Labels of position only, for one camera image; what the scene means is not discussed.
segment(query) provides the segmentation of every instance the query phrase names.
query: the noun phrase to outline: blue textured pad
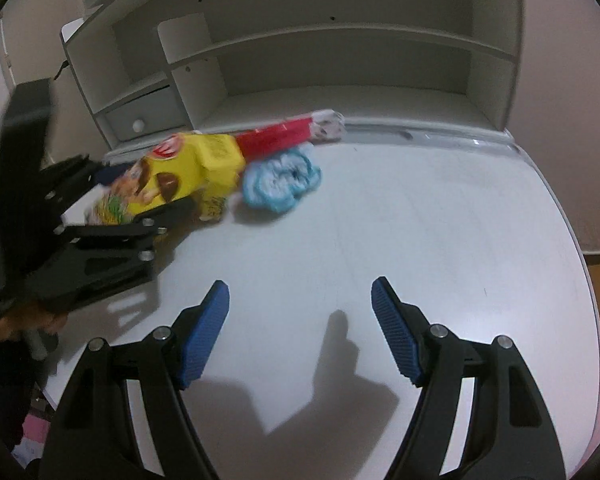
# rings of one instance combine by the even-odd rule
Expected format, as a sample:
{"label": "blue textured pad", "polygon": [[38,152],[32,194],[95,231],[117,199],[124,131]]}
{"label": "blue textured pad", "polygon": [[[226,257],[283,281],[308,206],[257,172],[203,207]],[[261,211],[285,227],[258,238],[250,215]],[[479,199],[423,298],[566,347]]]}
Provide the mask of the blue textured pad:
{"label": "blue textured pad", "polygon": [[200,308],[203,312],[182,345],[182,370],[178,380],[183,390],[202,375],[229,313],[229,287],[226,283],[215,282]]}
{"label": "blue textured pad", "polygon": [[418,343],[413,338],[404,319],[392,301],[380,279],[371,286],[371,306],[373,307],[384,338],[389,343],[398,370],[416,384],[423,375],[418,360]]}

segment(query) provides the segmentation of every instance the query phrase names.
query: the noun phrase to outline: desk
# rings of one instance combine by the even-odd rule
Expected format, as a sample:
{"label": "desk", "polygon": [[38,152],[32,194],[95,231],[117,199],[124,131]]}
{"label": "desk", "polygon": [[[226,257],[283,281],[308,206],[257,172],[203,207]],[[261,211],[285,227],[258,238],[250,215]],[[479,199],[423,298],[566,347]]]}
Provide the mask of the desk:
{"label": "desk", "polygon": [[[512,146],[374,139],[318,147],[324,181],[291,213],[274,218],[236,198],[220,225],[174,245],[172,262],[158,254],[157,290],[72,314],[47,364],[49,399],[59,401],[90,338],[139,340],[222,279],[229,316],[202,379],[183,393],[221,478],[384,478],[419,394],[370,306],[384,275],[461,338],[515,339],[573,471],[596,417],[600,332],[552,194]],[[470,386],[444,470],[461,455]]]}

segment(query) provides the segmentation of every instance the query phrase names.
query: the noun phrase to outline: drawer knob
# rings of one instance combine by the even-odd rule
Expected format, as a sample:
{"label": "drawer knob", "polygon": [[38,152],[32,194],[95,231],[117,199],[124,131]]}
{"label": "drawer knob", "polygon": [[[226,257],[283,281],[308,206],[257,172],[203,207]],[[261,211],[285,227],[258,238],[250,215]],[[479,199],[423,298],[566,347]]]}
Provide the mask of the drawer knob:
{"label": "drawer knob", "polygon": [[141,134],[142,132],[144,132],[145,126],[146,124],[144,124],[144,121],[142,119],[136,119],[131,127],[133,128],[136,134]]}

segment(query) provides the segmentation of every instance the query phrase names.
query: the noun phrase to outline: gray drawer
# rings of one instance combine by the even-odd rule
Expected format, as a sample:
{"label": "gray drawer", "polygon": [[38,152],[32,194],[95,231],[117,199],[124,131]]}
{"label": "gray drawer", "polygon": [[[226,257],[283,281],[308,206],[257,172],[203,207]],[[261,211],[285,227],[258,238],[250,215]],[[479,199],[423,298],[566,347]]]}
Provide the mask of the gray drawer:
{"label": "gray drawer", "polygon": [[[108,112],[105,117],[119,140],[131,140],[187,123],[171,87],[134,99]],[[134,131],[136,121],[142,121],[138,125],[143,124],[139,132]]]}

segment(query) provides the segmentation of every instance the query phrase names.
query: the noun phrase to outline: yellow snack package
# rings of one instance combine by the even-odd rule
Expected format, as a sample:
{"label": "yellow snack package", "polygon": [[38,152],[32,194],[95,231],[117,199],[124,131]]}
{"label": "yellow snack package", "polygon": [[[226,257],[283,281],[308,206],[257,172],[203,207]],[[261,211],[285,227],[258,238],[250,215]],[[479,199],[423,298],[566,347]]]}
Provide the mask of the yellow snack package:
{"label": "yellow snack package", "polygon": [[174,134],[138,160],[87,211],[89,224],[116,225],[197,192],[200,219],[219,219],[244,168],[229,135]]}

